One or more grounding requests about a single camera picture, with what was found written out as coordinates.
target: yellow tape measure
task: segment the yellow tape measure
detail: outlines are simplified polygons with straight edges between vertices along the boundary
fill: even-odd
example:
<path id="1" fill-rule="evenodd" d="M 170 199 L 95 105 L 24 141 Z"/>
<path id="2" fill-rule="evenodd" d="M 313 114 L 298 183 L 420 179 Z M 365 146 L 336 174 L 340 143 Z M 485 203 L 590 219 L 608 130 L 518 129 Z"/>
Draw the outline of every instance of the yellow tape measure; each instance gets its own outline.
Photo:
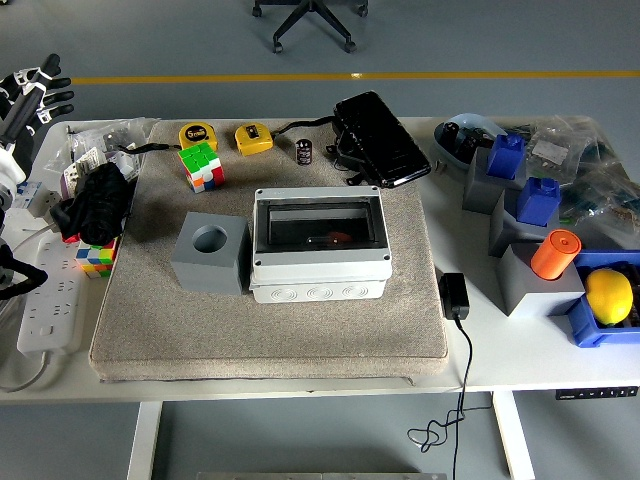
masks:
<path id="1" fill-rule="evenodd" d="M 236 130 L 236 143 L 243 156 L 264 152 L 273 147 L 269 129 L 261 123 L 247 123 Z"/>
<path id="2" fill-rule="evenodd" d="M 204 122 L 187 123 L 180 130 L 180 146 L 183 150 L 196 143 L 207 142 L 215 152 L 218 151 L 218 139 L 213 127 Z"/>

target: white table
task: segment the white table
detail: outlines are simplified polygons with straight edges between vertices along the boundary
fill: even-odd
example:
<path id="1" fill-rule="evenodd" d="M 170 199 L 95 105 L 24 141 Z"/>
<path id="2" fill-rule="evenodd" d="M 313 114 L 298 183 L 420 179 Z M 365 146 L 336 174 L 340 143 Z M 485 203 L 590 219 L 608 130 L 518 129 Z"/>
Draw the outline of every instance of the white table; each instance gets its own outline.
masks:
<path id="1" fill-rule="evenodd" d="M 406 128 L 435 164 L 433 130 L 442 119 L 403 118 Z M 242 120 L 222 122 L 241 125 Z M 210 121 L 214 126 L 221 121 Z M 98 122 L 68 122 L 51 127 L 36 157 L 32 180 L 42 180 L 50 190 L 58 189 L 57 175 L 42 169 L 66 138 L 66 127 L 93 128 Z M 512 476 L 529 478 L 533 473 L 524 437 L 511 394 L 514 390 L 612 387 L 640 384 L 640 345 L 604 345 L 578 348 L 571 338 L 565 317 L 509 319 L 502 312 L 502 299 L 495 276 L 497 259 L 487 255 L 489 217 L 462 211 L 464 173 L 449 166 L 417 180 L 420 184 L 433 258 L 438 273 L 463 272 L 471 303 L 464 327 L 473 341 L 474 359 L 468 391 L 492 391 L 496 414 L 505 444 Z M 7 225 L 3 237 L 15 246 L 24 232 Z M 30 260 L 27 253 L 18 256 Z M 448 323 L 450 359 L 442 374 L 411 379 L 288 379 L 288 380 L 203 380 L 185 382 L 98 381 L 89 366 L 88 351 L 106 280 L 85 282 L 81 311 L 84 335 L 78 352 L 54 359 L 36 384 L 21 392 L 0 393 L 2 404 L 55 402 L 141 402 L 134 458 L 149 460 L 153 449 L 141 445 L 145 437 L 155 439 L 162 401 L 214 400 L 240 398 L 309 397 L 326 395 L 380 395 L 458 391 L 466 367 L 468 349 L 453 322 Z M 7 352 L 0 351 L 0 362 Z M 0 364 L 0 384 L 18 384 L 29 378 L 38 364 L 15 349 Z M 521 455 L 520 461 L 514 455 Z"/>

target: table leg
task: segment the table leg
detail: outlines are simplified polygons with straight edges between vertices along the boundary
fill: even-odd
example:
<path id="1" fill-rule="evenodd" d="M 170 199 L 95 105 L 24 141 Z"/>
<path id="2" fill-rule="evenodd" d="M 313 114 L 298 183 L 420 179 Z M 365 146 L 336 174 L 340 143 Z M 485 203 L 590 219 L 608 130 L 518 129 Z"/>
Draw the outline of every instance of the table leg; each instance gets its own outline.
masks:
<path id="1" fill-rule="evenodd" d="M 141 402 L 131 447 L 127 480 L 150 480 L 162 402 Z"/>
<path id="2" fill-rule="evenodd" d="M 494 392 L 493 409 L 498 419 L 502 446 L 513 480 L 534 480 L 533 465 L 513 392 Z"/>

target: gray stand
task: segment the gray stand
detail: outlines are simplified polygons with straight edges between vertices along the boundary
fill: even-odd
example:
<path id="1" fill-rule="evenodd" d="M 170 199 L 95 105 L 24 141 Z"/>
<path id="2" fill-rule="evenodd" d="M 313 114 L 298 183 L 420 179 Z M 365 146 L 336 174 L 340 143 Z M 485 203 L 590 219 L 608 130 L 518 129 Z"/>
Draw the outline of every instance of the gray stand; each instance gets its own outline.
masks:
<path id="1" fill-rule="evenodd" d="M 531 270 L 539 244 L 515 243 L 498 263 L 498 284 L 510 318 L 565 315 L 584 294 L 573 263 L 556 280 L 544 280 Z"/>
<path id="2" fill-rule="evenodd" d="M 250 258 L 246 218 L 189 212 L 171 266 L 185 290 L 241 295 Z"/>
<path id="3" fill-rule="evenodd" d="M 545 227 L 516 220 L 519 191 L 505 190 L 498 199 L 489 226 L 489 255 L 501 257 L 512 243 L 542 242 L 552 230 L 560 228 L 556 210 Z"/>
<path id="4" fill-rule="evenodd" d="M 500 194 L 506 189 L 522 190 L 527 183 L 527 167 L 520 163 L 513 180 L 487 175 L 488 148 L 477 148 L 467 172 L 462 195 L 462 209 L 491 215 Z"/>

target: black charger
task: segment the black charger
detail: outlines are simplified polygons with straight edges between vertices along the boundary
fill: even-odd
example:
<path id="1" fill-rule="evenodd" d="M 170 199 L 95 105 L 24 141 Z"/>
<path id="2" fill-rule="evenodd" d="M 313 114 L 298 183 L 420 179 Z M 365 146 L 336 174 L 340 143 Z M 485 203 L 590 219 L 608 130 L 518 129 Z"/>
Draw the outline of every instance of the black charger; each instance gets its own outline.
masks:
<path id="1" fill-rule="evenodd" d="M 467 285 L 462 273 L 445 273 L 438 283 L 444 316 L 449 320 L 464 320 L 469 315 Z"/>

